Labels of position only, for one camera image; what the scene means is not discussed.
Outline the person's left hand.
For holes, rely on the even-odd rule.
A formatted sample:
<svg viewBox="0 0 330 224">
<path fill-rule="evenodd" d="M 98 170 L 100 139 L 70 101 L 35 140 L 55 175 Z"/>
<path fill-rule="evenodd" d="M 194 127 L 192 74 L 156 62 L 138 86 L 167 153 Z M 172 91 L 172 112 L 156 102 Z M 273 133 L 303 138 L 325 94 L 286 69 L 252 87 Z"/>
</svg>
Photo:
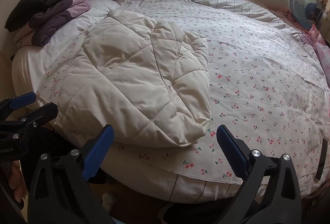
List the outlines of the person's left hand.
<svg viewBox="0 0 330 224">
<path fill-rule="evenodd" d="M 20 162 L 18 160 L 7 163 L 5 167 L 9 187 L 13 190 L 15 200 L 21 203 L 25 199 L 27 188 L 24 177 L 21 172 Z"/>
</svg>

